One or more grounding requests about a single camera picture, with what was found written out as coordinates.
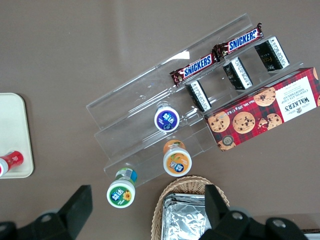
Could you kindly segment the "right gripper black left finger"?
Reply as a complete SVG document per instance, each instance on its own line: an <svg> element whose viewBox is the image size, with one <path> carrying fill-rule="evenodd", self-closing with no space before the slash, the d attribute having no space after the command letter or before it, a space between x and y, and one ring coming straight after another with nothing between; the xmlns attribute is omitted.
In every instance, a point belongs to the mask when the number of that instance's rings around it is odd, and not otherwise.
<svg viewBox="0 0 320 240"><path fill-rule="evenodd" d="M57 211L18 229L19 240L75 240L93 211L92 188L82 185Z"/></svg>

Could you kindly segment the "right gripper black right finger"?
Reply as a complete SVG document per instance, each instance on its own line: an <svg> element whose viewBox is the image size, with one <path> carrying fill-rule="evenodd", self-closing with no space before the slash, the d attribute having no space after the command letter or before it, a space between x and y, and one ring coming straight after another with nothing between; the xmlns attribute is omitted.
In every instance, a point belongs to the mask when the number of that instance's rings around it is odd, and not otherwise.
<svg viewBox="0 0 320 240"><path fill-rule="evenodd" d="M292 221L268 218L261 224L239 210L230 210L215 185L205 186L205 212L211 225L201 240L306 240Z"/></svg>

